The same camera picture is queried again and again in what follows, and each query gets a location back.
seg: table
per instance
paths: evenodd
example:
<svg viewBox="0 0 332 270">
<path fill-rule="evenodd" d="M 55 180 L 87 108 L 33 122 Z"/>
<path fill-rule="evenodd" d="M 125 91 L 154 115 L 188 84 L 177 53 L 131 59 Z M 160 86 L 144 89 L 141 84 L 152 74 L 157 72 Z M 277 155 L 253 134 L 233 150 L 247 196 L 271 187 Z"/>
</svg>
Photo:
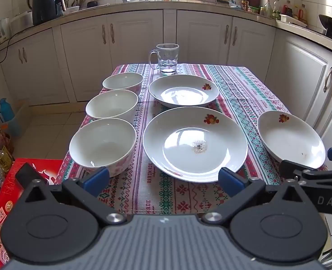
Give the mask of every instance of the table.
<svg viewBox="0 0 332 270">
<path fill-rule="evenodd" d="M 144 76 L 133 123 L 137 141 L 131 165 L 125 172 L 110 179 L 98 199 L 125 214 L 194 214 L 224 203 L 229 197 L 217 182 L 194 184 L 180 181 L 161 172 L 151 163 L 142 147 L 143 131 L 152 118 L 168 108 L 149 94 L 148 86 L 163 75 L 148 64 L 121 65 L 113 74 L 123 72 L 137 72 Z M 248 141 L 248 156 L 238 173 L 241 176 L 259 177 L 267 184 L 280 184 L 278 162 L 268 154 L 257 132 L 257 118 L 263 112 L 288 112 L 280 100 L 245 67 L 178 64 L 176 73 L 201 76 L 219 87 L 219 97 L 208 108 L 236 121 Z M 81 127 L 91 121 L 86 116 Z M 56 184 L 70 177 L 82 177 L 84 173 L 85 170 L 67 153 Z"/>
</svg>

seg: blue water bottle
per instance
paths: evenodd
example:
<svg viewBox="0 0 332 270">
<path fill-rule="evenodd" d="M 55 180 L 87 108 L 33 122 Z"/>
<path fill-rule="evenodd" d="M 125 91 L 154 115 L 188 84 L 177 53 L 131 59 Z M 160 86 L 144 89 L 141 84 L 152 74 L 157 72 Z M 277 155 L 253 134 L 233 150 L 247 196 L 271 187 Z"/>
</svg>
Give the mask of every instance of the blue water bottle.
<svg viewBox="0 0 332 270">
<path fill-rule="evenodd" d="M 11 105 L 6 102 L 6 99 L 0 99 L 0 120 L 1 122 L 8 122 L 15 116 Z"/>
</svg>

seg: gray grip surface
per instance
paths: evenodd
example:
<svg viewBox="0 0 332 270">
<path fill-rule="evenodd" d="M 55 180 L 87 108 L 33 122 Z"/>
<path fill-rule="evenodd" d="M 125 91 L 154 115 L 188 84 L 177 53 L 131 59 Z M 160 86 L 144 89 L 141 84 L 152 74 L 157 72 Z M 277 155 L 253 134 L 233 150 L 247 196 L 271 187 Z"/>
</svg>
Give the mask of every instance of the gray grip surface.
<svg viewBox="0 0 332 270">
<path fill-rule="evenodd" d="M 135 215 L 130 223 L 106 228 L 81 256 L 57 265 L 12 260 L 5 270 L 322 270 L 318 261 L 298 266 L 266 265 L 241 253 L 223 228 L 194 215 Z"/>
</svg>

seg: electric kettle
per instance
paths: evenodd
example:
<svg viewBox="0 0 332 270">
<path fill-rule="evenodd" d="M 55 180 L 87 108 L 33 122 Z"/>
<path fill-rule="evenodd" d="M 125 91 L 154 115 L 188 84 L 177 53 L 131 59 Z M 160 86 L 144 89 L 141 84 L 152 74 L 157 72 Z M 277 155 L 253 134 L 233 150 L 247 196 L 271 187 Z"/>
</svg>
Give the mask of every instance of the electric kettle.
<svg viewBox="0 0 332 270">
<path fill-rule="evenodd" d="M 64 0 L 27 0 L 29 8 L 32 10 L 33 25 L 39 25 L 62 15 L 62 10 L 66 11 Z"/>
</svg>

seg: metal screw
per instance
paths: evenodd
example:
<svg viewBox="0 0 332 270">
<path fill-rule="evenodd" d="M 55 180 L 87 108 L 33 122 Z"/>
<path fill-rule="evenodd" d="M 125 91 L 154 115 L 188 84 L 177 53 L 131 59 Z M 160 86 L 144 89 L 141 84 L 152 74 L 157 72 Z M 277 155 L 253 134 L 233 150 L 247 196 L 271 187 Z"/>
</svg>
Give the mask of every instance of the metal screw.
<svg viewBox="0 0 332 270">
<path fill-rule="evenodd" d="M 205 219 L 207 221 L 216 222 L 221 220 L 221 218 L 222 218 L 221 214 L 217 212 L 208 212 L 205 214 Z"/>
<path fill-rule="evenodd" d="M 111 213 L 106 217 L 106 219 L 110 223 L 119 223 L 123 221 L 123 216 L 119 213 Z"/>
</svg>

